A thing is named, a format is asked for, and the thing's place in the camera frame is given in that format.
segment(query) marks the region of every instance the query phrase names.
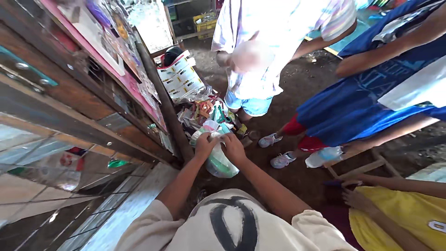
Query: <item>pastel striped shirt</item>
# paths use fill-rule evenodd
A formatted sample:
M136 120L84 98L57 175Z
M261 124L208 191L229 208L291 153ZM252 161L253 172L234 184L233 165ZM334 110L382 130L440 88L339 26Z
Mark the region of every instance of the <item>pastel striped shirt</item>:
M259 31L256 40L268 44L275 54L272 64L245 74L228 68L228 91L239 99L267 99L283 91L280 72L309 32L319 29L329 41L355 20L354 0L225 0L211 50L232 53Z

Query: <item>light blue shorts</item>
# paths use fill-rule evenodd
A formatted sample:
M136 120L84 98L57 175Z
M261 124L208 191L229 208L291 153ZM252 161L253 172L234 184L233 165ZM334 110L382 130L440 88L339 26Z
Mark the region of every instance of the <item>light blue shorts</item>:
M229 109L237 110L243 108L246 114L251 117L260 117L268 112L273 97L267 99L238 99L229 90L226 91L224 102Z

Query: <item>metal screw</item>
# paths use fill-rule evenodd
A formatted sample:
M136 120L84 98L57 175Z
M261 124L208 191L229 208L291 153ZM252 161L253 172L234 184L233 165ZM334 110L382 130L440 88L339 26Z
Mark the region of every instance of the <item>metal screw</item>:
M17 76L11 73L6 73L6 75L12 79L17 79Z
M50 81L46 80L46 79L41 79L41 80L39 80L39 83L41 83L41 84L50 84Z
M29 69L29 65L27 65L25 63L16 63L16 67L18 69L21 69L21 70L28 70Z

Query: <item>red shorts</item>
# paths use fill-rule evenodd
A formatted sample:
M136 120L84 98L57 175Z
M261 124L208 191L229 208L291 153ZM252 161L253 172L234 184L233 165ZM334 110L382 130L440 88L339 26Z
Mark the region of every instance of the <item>red shorts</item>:
M299 135L306 131L306 128L297 121L297 113L293 118L284 126L283 132L285 135ZM302 151L315 152L319 149L328 147L317 137L309 137L305 135L299 144L297 145Z

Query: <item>white sneaker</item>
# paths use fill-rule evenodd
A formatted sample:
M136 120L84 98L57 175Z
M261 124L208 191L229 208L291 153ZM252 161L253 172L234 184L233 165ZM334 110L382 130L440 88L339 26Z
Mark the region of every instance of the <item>white sneaker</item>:
M288 153L291 153L291 151L282 154L279 154L278 157L275 157L271 160L271 166L273 166L273 168L276 169L281 169L284 168L286 166L288 166L288 164L290 162L293 162L294 160L296 160L296 158L292 159L288 156Z
M262 148L272 146L274 143L282 140L283 137L276 138L276 133L265 136L259 140L259 146Z

